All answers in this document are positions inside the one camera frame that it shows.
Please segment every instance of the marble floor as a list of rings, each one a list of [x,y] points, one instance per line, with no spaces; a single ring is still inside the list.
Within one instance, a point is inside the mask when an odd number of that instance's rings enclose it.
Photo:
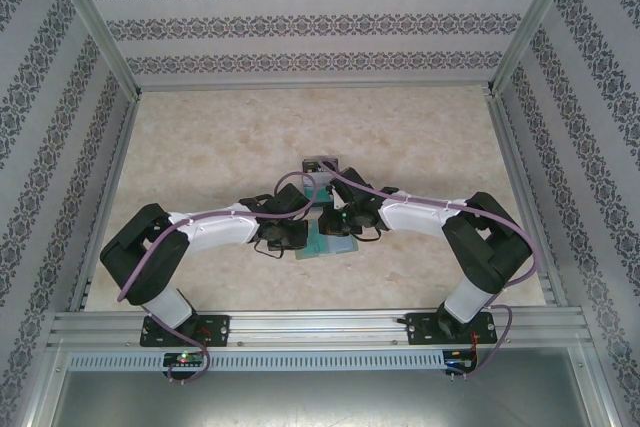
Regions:
[[[318,154],[377,188],[450,199],[486,191],[518,219],[480,87],[145,93],[105,243],[147,203],[225,207],[271,192]],[[185,258],[173,283],[198,310],[416,308],[438,306],[461,276],[446,241],[388,232],[357,252],[300,261],[225,246]],[[97,265],[86,310],[137,310],[117,293]],[[500,299],[544,304],[537,277]]]

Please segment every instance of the robotic arm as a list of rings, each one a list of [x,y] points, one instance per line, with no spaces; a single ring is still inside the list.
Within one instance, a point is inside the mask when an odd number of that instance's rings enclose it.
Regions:
[[[371,188],[353,169],[341,172],[352,184]],[[511,222],[513,220],[489,194],[479,192],[468,200],[442,201],[444,206],[419,203],[405,192],[385,187],[393,200],[364,192],[354,185],[334,179],[328,187],[333,206],[325,206],[318,220],[324,235],[357,236],[364,228],[382,231],[408,230],[441,237],[449,242],[465,277],[437,312],[437,328],[455,338],[473,321],[493,296],[531,255],[527,243],[500,222],[449,208],[450,204],[482,210]],[[296,250],[306,246],[307,222],[294,218],[264,219],[262,214],[286,214],[304,208],[308,199],[292,184],[275,196],[268,194],[242,199],[221,209],[216,216],[165,212],[158,204],[143,207],[105,246],[100,260],[116,283],[123,288],[134,269],[162,232],[173,230],[148,258],[144,269],[126,294],[132,305],[141,305],[156,318],[192,338],[198,314],[169,281],[184,255],[224,244],[266,241],[270,251]],[[480,232],[488,230],[483,237]]]

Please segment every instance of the patterned wallpaper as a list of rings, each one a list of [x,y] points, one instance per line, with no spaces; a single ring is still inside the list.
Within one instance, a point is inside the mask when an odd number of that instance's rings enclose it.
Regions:
[[[624,425],[640,425],[639,6],[554,0],[502,97]]]
[[[143,87],[489,80],[531,0],[94,0]]]
[[[129,102],[70,0],[0,0],[0,426],[66,310]]]

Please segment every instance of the perforated metal strip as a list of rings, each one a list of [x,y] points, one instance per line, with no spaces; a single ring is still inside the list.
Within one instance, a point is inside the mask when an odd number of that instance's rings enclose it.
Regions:
[[[145,372],[163,370],[164,352],[73,354],[72,372]],[[220,352],[209,370],[218,372],[423,370],[442,369],[441,350],[370,352]],[[176,372],[199,370],[176,367]]]

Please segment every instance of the white arm segment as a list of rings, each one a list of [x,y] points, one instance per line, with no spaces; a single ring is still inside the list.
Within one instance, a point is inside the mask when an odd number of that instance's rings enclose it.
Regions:
[[[407,193],[401,191],[395,195],[407,195]],[[466,205],[465,200],[453,200],[451,203]],[[397,200],[385,200],[379,212],[389,230],[412,230],[442,239],[445,238],[442,226],[449,217],[460,213],[459,210],[446,207]],[[469,279],[463,277],[445,300],[444,307],[458,321],[466,324],[484,307],[491,296],[492,294],[479,289]]]
[[[230,215],[196,220],[178,228],[189,238],[189,248],[185,256],[219,245],[246,244],[253,239],[258,230],[256,219],[231,215],[232,211],[249,212],[247,207],[236,203],[220,210],[228,211]],[[193,215],[196,214],[170,213],[169,220],[175,224]],[[144,307],[171,328],[181,325],[193,313],[189,303],[171,284],[153,300],[144,304]]]

